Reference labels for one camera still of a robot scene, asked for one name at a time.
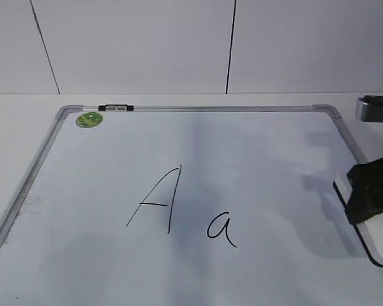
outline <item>whiteboard surface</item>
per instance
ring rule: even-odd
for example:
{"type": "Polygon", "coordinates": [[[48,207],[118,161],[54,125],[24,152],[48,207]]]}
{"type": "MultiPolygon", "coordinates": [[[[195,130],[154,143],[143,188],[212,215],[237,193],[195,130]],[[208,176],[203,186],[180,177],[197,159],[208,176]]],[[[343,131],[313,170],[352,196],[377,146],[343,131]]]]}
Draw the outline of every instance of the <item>whiteboard surface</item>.
{"type": "Polygon", "coordinates": [[[383,305],[324,113],[71,114],[0,250],[0,305],[383,305]],[[182,165],[167,234],[173,171],[182,165]],[[210,239],[230,218],[228,233],[210,239]]]}

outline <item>white wall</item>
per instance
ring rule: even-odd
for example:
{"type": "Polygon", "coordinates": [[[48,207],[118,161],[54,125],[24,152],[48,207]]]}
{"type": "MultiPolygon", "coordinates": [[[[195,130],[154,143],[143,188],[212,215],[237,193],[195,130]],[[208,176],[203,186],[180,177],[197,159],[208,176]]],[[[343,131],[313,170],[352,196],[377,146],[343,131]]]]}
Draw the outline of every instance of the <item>white wall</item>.
{"type": "Polygon", "coordinates": [[[237,0],[229,92],[383,91],[383,0],[237,0]]]}
{"type": "Polygon", "coordinates": [[[0,94],[57,93],[28,0],[0,0],[0,94]]]}
{"type": "MultiPolygon", "coordinates": [[[[234,0],[33,0],[61,93],[224,93],[234,0]]],[[[383,91],[383,0],[237,0],[229,93],[383,91]]],[[[56,93],[0,0],[0,93],[56,93]]]]}
{"type": "Polygon", "coordinates": [[[62,93],[225,91],[234,0],[34,0],[62,93]]]}

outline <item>grout line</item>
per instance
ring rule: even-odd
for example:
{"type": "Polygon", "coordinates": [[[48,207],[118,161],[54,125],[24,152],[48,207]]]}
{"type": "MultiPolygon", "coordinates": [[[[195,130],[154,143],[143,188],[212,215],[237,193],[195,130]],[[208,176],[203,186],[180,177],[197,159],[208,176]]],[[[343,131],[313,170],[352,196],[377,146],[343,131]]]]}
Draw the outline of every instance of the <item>grout line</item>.
{"type": "Polygon", "coordinates": [[[227,83],[225,84],[225,93],[229,93],[229,80],[230,80],[230,67],[231,67],[231,51],[232,51],[232,40],[234,39],[234,24],[236,23],[236,8],[237,0],[234,0],[234,11],[232,14],[232,27],[231,27],[231,39],[230,39],[230,53],[229,53],[229,66],[227,68],[227,83]]]}
{"type": "Polygon", "coordinates": [[[60,92],[59,92],[59,87],[58,87],[58,83],[57,83],[57,79],[56,79],[56,75],[54,74],[54,69],[52,68],[52,65],[51,65],[51,61],[50,61],[50,57],[49,57],[49,53],[48,53],[48,51],[47,51],[47,47],[45,46],[45,42],[44,42],[44,38],[43,38],[43,33],[41,33],[41,28],[40,28],[40,25],[38,24],[37,14],[36,14],[36,11],[35,11],[35,9],[34,9],[33,1],[32,1],[32,0],[30,0],[30,5],[31,5],[31,10],[33,11],[34,19],[35,19],[35,21],[36,21],[36,25],[37,25],[38,32],[39,32],[40,37],[41,37],[41,41],[43,42],[43,46],[44,46],[44,50],[45,50],[45,54],[47,55],[47,59],[49,60],[50,69],[51,69],[52,77],[54,78],[54,81],[55,81],[55,83],[56,83],[57,92],[58,92],[58,94],[60,94],[60,92]]]}

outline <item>white table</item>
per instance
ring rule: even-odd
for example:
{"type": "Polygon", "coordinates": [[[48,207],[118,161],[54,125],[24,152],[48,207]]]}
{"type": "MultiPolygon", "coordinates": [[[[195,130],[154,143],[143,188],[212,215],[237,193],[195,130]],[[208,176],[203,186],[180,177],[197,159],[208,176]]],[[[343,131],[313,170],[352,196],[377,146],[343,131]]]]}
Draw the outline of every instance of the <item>white table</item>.
{"type": "Polygon", "coordinates": [[[26,170],[64,105],[131,104],[137,106],[264,106],[330,104],[368,160],[383,157],[383,123],[355,118],[358,97],[368,93],[338,94],[194,94],[194,95],[0,95],[0,218],[26,170]]]}

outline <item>green sticker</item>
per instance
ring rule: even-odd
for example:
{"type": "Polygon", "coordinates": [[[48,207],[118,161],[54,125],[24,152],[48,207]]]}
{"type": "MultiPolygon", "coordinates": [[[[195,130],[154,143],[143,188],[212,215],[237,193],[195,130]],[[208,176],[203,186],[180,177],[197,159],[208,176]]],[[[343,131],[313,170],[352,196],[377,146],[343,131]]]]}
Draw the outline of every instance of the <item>green sticker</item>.
{"type": "Polygon", "coordinates": [[[101,124],[103,121],[103,116],[100,113],[84,113],[77,118],[77,125],[80,128],[93,128],[101,124]]]}

